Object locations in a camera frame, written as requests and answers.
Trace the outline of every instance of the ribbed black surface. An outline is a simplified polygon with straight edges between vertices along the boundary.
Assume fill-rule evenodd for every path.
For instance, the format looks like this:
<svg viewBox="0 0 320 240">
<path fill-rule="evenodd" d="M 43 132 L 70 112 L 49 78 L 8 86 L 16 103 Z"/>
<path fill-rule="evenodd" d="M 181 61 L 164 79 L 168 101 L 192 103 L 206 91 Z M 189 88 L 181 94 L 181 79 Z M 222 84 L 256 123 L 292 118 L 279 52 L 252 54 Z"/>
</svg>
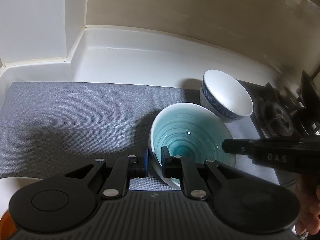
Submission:
<svg viewBox="0 0 320 240">
<path fill-rule="evenodd" d="M 206 202 L 186 198 L 181 191 L 128 191 L 105 201 L 82 226 L 55 235 L 18 231 L 14 240 L 195 240 L 297 239 L 290 232 L 254 236 L 224 225 Z"/>
</svg>

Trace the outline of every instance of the concentric ring pattern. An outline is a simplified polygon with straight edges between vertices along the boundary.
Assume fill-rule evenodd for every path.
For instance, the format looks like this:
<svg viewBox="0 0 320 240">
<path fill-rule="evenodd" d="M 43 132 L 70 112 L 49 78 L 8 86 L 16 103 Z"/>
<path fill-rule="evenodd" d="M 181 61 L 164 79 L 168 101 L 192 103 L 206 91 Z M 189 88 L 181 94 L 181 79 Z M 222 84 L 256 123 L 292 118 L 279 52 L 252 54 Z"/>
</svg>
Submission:
<svg viewBox="0 0 320 240">
<path fill-rule="evenodd" d="M 161 147 L 167 146 L 173 156 L 191 157 L 196 163 L 215 158 L 234 167 L 236 156 L 221 148 L 226 138 L 232 138 L 228 128 L 216 115 L 194 106 L 167 111 L 157 122 L 152 139 L 159 163 Z"/>
</svg>

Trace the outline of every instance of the bowl rim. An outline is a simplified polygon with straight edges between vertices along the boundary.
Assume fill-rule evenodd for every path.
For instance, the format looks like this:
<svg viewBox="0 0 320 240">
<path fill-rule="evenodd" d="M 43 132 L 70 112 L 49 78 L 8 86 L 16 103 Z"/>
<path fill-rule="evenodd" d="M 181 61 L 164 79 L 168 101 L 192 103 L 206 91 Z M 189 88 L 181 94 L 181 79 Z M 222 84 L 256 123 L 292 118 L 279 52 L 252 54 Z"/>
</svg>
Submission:
<svg viewBox="0 0 320 240">
<path fill-rule="evenodd" d="M 154 143 L 153 143 L 153 140 L 152 140 L 152 137 L 153 137 L 153 134 L 154 134 L 154 129 L 155 129 L 155 125 L 157 124 L 158 120 L 162 117 L 162 115 L 164 115 L 164 113 L 166 111 L 168 111 L 168 109 L 170 108 L 173 108 L 173 107 L 176 107 L 177 105 L 193 105 L 193 106 L 196 106 L 196 107 L 199 107 L 201 109 L 204 109 L 205 112 L 209 113 L 210 115 L 213 115 L 215 116 L 217 119 L 219 119 L 224 125 L 225 123 L 213 112 L 211 112 L 209 109 L 203 107 L 203 106 L 200 106 L 200 105 L 197 105 L 197 104 L 193 104 L 193 103 L 187 103 L 187 102 L 183 102 L 183 103 L 175 103 L 175 104 L 172 104 L 172 105 L 169 105 L 167 107 L 165 107 L 164 109 L 162 109 L 156 116 L 156 118 L 153 120 L 152 122 L 152 125 L 151 125 L 151 129 L 150 129 L 150 134 L 149 134 L 149 155 L 150 155 L 150 159 L 151 159 L 151 164 L 153 166 L 153 168 L 155 169 L 156 173 L 160 176 L 160 178 L 165 182 L 167 183 L 169 186 L 175 188 L 175 189 L 180 189 L 180 184 L 177 183 L 176 181 L 174 181 L 172 178 L 164 178 L 162 176 L 162 168 L 161 168 L 161 165 L 158 161 L 158 158 L 156 156 L 156 152 L 155 152 L 155 147 L 154 147 Z M 225 125 L 226 127 L 226 131 L 228 132 L 228 135 L 230 136 L 230 138 L 232 138 L 232 135 L 228 129 L 228 127 Z"/>
<path fill-rule="evenodd" d="M 208 86 L 208 84 L 207 84 L 207 82 L 206 82 L 206 80 L 205 80 L 205 78 L 204 78 L 205 74 L 206 74 L 208 71 L 221 72 L 221 73 L 223 73 L 223 74 L 231 77 L 232 79 L 234 79 L 234 80 L 243 88 L 243 91 L 245 91 L 245 94 L 250 98 L 250 102 L 251 102 L 251 112 L 250 112 L 250 114 L 242 115 L 242 114 L 236 113 L 235 111 L 231 110 L 229 107 L 225 106 L 225 104 L 223 104 L 218 98 L 216 98 L 216 97 L 214 96 L 214 93 L 212 93 L 212 91 L 210 90 L 210 88 L 209 88 L 209 86 Z M 252 99 L 251 99 L 249 93 L 248 93 L 247 90 L 243 87 L 243 85 L 241 85 L 240 82 L 239 82 L 238 80 L 236 80 L 234 77 L 230 76 L 229 74 L 227 74 L 227 73 L 225 73 L 225 72 L 223 72 L 223 71 L 217 70 L 217 69 L 209 69 L 209 70 L 207 70 L 207 71 L 203 74 L 203 82 L 204 82 L 204 85 L 206 86 L 207 90 L 210 92 L 210 94 L 211 94 L 223 107 L 225 107 L 225 108 L 228 109 L 229 111 L 231 111 L 231 112 L 233 112 L 234 114 L 237 114 L 237 115 L 239 115 L 239 116 L 242 116 L 242 117 L 250 116 L 250 115 L 253 113 L 253 102 L 252 102 Z"/>
</svg>

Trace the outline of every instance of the gray mat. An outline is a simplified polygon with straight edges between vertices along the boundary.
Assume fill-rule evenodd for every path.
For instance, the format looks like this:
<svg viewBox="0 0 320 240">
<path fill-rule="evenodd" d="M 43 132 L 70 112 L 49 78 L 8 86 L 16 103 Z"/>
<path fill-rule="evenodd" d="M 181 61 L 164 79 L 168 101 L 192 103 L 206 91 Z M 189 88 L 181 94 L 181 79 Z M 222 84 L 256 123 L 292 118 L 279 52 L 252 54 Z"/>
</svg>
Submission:
<svg viewBox="0 0 320 240">
<path fill-rule="evenodd" d="M 102 157 L 139 154 L 156 115 L 179 102 L 199 104 L 198 90 L 142 85 L 14 82 L 0 110 L 0 178 L 47 178 Z M 234 138 L 258 138 L 250 118 L 227 125 Z M 277 183 L 273 169 L 245 156 L 237 168 Z M 149 168 L 131 189 L 171 190 Z"/>
</svg>

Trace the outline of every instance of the human hand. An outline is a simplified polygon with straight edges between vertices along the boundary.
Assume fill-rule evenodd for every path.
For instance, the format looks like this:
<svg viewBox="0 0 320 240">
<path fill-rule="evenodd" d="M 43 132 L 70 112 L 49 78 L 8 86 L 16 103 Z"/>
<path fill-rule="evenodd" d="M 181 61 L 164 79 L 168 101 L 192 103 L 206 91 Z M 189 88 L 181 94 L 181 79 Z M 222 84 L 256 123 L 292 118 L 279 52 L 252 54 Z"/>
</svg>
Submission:
<svg viewBox="0 0 320 240">
<path fill-rule="evenodd" d="M 296 184 L 296 196 L 301 205 L 298 220 L 295 224 L 297 235 L 305 231 L 315 235 L 320 230 L 320 184 L 319 177 L 299 175 Z"/>
</svg>

